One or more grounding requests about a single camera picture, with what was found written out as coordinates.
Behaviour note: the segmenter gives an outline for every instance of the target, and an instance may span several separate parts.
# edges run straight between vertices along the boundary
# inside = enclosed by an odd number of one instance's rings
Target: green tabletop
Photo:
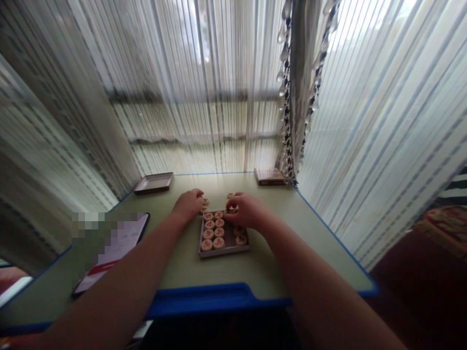
[[[320,217],[294,189],[284,186],[258,186],[253,173],[178,175],[166,192],[136,196],[131,193],[113,213],[148,212],[151,214],[145,235],[171,211],[179,195],[192,188],[204,191],[210,210],[222,210],[227,193],[251,193],[279,215],[359,293],[372,294],[376,286],[366,272],[346,251]],[[167,264],[160,289],[189,288],[230,283],[246,283],[258,300],[289,298],[279,266],[264,238],[249,230],[251,250],[200,260],[198,256],[201,215],[181,234]],[[81,242],[68,250],[45,273],[35,279],[16,298],[0,310],[2,328],[49,325],[72,303],[72,288],[89,268],[97,252],[97,239],[83,247]]]

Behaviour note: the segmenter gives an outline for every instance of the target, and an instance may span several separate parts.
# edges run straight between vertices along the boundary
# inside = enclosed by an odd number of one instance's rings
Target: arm
[[[257,198],[237,192],[226,214],[235,225],[259,231],[276,257],[295,309],[321,349],[405,349],[365,301],[280,218]]]
[[[40,338],[38,349],[124,349],[149,308],[175,242],[199,213],[202,191],[172,213],[80,297]]]

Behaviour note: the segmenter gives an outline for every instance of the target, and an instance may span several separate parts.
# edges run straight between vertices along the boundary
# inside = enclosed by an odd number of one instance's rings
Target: striped curtain
[[[467,162],[466,12],[341,3],[299,189],[367,269]]]
[[[273,166],[283,5],[0,2],[0,213],[22,217],[0,255],[35,271],[72,213],[110,210],[144,175]],[[48,253],[21,261],[23,236]]]

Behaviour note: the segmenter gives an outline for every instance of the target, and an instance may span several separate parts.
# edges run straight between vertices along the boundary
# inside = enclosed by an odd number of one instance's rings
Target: hand
[[[253,228],[262,231],[265,223],[271,221],[276,216],[261,202],[251,194],[237,192],[226,205],[226,209],[238,207],[235,214],[225,214],[225,219],[234,225]]]
[[[177,216],[179,220],[183,220],[186,224],[191,221],[203,206],[203,194],[200,189],[193,189],[183,193],[172,209],[172,215]]]

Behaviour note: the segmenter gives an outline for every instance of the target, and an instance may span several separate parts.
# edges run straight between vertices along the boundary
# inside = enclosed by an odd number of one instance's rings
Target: pixelated area
[[[72,215],[72,283],[74,290],[106,254],[118,254],[118,246],[128,239],[137,239],[138,222],[145,213],[80,212]]]

